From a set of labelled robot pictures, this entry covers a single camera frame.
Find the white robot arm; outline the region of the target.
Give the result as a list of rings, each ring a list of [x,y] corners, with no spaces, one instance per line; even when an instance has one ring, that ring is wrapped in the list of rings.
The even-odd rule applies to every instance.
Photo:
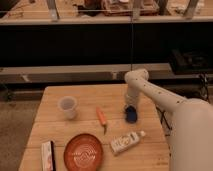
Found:
[[[137,108],[143,93],[172,114],[170,171],[213,171],[213,105],[150,83],[146,69],[129,71],[124,79],[127,106]]]

